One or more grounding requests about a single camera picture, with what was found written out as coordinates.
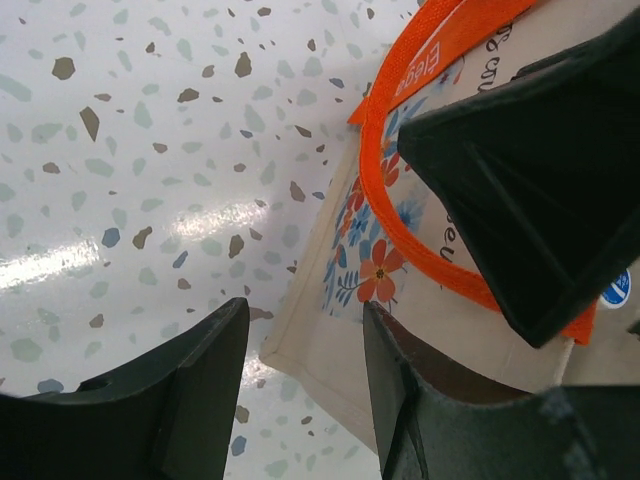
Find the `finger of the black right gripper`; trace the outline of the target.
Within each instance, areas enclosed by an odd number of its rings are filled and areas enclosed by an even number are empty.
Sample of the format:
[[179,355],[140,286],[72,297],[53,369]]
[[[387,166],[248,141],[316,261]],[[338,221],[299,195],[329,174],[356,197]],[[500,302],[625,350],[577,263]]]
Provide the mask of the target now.
[[639,12],[404,124],[510,327],[541,347],[639,255]]

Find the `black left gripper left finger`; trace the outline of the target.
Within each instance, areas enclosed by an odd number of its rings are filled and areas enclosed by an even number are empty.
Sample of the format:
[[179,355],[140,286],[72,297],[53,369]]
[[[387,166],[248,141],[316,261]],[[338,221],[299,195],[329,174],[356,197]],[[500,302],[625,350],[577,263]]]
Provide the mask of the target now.
[[223,478],[249,325],[233,298],[72,393],[3,395],[2,478]]

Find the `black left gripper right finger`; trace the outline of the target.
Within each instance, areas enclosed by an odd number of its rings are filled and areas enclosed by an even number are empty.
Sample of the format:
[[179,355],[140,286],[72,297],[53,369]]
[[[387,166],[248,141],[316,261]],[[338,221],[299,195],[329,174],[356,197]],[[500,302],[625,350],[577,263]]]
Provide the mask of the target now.
[[385,479],[636,479],[639,388],[527,393],[363,307],[366,368]]

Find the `blue label water bottle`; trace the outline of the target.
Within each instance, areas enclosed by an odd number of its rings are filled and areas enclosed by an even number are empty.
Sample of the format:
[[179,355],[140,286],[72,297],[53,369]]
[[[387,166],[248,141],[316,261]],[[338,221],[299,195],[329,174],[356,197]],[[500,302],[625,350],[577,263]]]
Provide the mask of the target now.
[[601,293],[599,302],[605,308],[616,310],[622,308],[630,299],[632,291],[632,276],[626,269],[616,277]]

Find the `beige canvas bag orange handles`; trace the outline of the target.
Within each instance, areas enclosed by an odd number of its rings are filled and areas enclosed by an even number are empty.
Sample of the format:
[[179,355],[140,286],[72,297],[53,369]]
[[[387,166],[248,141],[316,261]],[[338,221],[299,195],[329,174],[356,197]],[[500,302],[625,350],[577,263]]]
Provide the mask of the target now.
[[622,308],[605,308],[599,296],[545,346],[531,347],[504,319],[452,217],[398,147],[407,122],[506,84],[520,67],[603,33],[637,8],[635,1],[423,1],[388,50],[350,117],[358,138],[260,353],[366,446],[376,444],[367,302],[454,361],[518,390],[638,383],[639,340],[630,330],[639,315],[637,264],[626,268],[632,291]]

